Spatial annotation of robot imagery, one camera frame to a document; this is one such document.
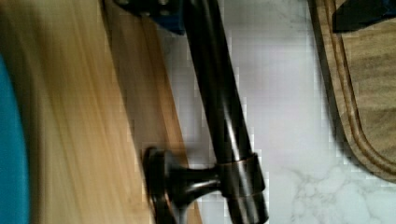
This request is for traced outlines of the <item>black blue gripper left finger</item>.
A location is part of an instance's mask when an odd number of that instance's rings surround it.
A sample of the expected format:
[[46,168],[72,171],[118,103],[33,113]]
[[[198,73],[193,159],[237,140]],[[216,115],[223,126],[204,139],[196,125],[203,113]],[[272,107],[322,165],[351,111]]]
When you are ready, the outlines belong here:
[[163,29],[184,35],[184,0],[113,0],[122,9],[140,17],[149,17]]

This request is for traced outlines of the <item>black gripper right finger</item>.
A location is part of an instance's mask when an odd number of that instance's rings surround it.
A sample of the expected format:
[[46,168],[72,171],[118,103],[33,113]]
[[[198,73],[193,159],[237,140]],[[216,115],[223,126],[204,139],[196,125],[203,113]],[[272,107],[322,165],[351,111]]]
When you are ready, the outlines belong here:
[[346,0],[332,14],[332,31],[348,33],[396,17],[396,0]]

